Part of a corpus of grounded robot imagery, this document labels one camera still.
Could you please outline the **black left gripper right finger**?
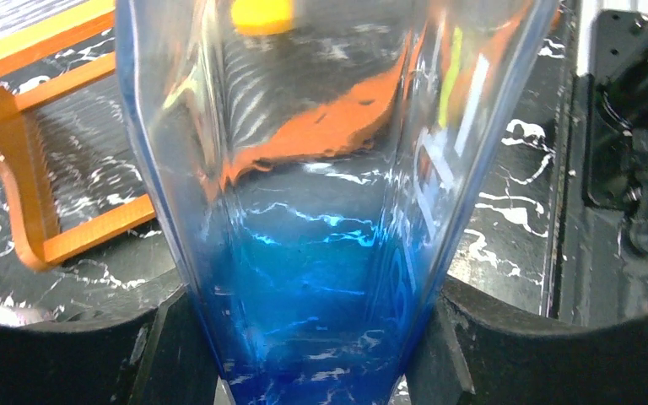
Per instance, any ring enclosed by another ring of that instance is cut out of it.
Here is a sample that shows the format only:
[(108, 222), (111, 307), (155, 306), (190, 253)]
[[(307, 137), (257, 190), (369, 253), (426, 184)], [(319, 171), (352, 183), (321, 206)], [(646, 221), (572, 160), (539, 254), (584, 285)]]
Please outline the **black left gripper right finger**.
[(578, 327), (449, 278), (405, 376), (414, 404), (648, 404), (648, 314)]

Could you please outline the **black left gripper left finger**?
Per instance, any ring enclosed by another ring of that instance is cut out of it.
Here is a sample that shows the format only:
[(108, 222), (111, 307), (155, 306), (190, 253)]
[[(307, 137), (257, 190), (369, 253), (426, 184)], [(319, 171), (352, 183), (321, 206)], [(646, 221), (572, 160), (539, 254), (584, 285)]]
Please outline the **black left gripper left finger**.
[(0, 404), (212, 404), (217, 382), (184, 288), (122, 317), (0, 325)]

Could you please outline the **blue square glass bottle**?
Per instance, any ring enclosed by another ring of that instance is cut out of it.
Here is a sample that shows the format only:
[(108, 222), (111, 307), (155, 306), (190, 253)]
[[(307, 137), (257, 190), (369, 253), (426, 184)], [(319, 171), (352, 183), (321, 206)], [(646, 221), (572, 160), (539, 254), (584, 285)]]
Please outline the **blue square glass bottle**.
[(128, 134), (236, 404), (385, 404), (555, 1), (119, 1)]

